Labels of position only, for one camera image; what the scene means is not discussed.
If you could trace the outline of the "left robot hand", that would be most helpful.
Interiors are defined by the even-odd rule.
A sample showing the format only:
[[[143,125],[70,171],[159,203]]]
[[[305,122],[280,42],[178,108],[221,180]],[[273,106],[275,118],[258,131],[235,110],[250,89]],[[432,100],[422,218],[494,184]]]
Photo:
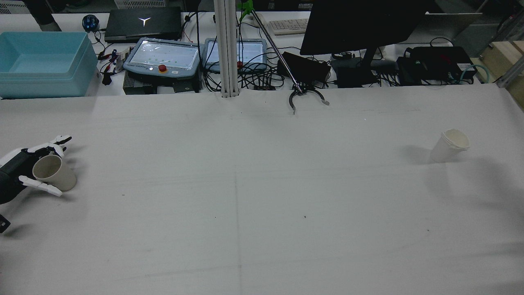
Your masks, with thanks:
[[[42,180],[33,175],[34,165],[46,156],[64,158],[64,145],[72,136],[57,136],[50,142],[45,142],[31,148],[18,148],[4,155],[0,168],[0,203],[12,201],[26,187],[33,187],[55,196],[62,196],[67,189],[63,185],[54,184],[47,177]]]

